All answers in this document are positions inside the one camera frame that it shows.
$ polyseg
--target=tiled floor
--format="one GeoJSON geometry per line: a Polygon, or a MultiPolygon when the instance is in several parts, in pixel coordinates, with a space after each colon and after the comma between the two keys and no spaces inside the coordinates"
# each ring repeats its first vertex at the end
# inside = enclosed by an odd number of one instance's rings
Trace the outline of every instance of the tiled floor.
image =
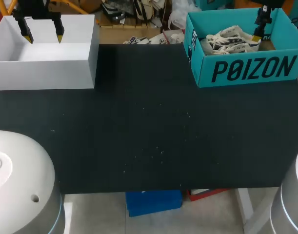
{"type": "Polygon", "coordinates": [[[125,193],[66,195],[72,203],[70,234],[242,234],[234,191],[180,209],[129,217],[125,193]]]}

